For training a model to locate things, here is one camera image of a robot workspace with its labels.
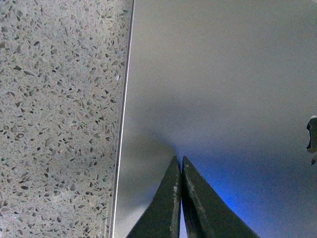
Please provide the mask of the left gripper dark top-camera left finger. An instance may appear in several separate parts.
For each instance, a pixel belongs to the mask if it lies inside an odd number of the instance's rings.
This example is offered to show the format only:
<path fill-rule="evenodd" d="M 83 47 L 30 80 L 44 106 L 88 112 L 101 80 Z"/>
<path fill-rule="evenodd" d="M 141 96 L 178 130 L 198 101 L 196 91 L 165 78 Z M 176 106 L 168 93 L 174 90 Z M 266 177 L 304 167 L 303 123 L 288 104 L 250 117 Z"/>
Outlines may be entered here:
<path fill-rule="evenodd" d="M 178 238 L 181 215 L 181 169 L 176 156 L 128 238 Z"/>

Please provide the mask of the left gripper dark top-camera right finger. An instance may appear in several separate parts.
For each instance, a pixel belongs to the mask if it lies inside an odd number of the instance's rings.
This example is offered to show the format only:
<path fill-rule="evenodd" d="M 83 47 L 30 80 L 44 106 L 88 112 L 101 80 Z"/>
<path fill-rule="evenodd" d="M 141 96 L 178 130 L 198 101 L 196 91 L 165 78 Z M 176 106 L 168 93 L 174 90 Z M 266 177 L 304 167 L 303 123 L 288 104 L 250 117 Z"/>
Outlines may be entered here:
<path fill-rule="evenodd" d="M 182 206 L 189 238 L 258 238 L 221 199 L 187 157 L 182 161 Z"/>

